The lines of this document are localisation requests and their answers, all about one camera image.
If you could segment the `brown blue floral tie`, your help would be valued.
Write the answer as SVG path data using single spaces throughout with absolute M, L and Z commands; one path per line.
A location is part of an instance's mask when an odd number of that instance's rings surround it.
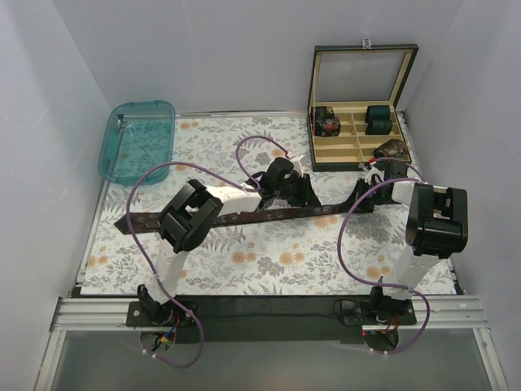
M 131 213 L 130 221 L 136 234 L 157 232 L 160 234 L 169 233 L 173 237 L 182 237 L 191 231 L 198 231 L 199 226 L 203 226 L 203 229 L 208 231 L 213 227 L 240 226 L 339 214 L 340 204 L 327 204 L 320 207 L 265 209 L 251 213 L 229 213 L 220 217 L 212 217 L 208 213 L 203 213 L 202 217 L 197 217 L 199 212 L 195 212 L 195 218 L 180 216 L 178 213 L 173 216 L 166 214 L 163 217 L 161 213 Z

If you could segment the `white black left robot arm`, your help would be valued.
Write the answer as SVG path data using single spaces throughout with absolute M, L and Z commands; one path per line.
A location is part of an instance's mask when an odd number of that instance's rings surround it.
M 157 326 L 173 316 L 171 299 L 189 253 L 198 248 L 219 217 L 259 213 L 276 200 L 293 208 L 319 207 L 310 177 L 300 159 L 275 159 L 264 172 L 249 175 L 239 185 L 207 187 L 190 180 L 159 214 L 160 243 L 151 262 L 152 281 L 138 287 L 145 315 Z

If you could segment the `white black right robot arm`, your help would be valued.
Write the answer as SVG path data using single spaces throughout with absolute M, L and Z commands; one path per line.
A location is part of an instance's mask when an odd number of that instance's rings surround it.
M 467 193 L 430 185 L 420 175 L 410 177 L 412 165 L 397 158 L 372 159 L 369 167 L 338 210 L 351 217 L 354 213 L 372 213 L 380 204 L 408 206 L 406 246 L 391 271 L 370 283 L 368 296 L 354 301 L 341 299 L 333 310 L 347 325 L 365 320 L 398 324 L 413 313 L 414 289 L 427 272 L 466 247 Z

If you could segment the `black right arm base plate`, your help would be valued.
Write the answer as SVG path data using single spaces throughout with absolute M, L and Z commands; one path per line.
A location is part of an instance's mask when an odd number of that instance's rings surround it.
M 412 326 L 417 323 L 417 318 L 413 307 L 410 305 L 404 314 L 388 314 L 384 311 L 378 312 L 372 309 L 365 301 L 355 301 L 351 299 L 341 298 L 335 300 L 332 305 L 333 314 L 345 326 Z

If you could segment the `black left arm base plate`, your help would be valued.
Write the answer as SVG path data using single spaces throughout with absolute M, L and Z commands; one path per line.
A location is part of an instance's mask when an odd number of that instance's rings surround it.
M 127 327 L 195 327 L 194 319 L 172 303 L 160 307 L 158 314 L 152 314 L 141 301 L 129 304 L 125 325 Z

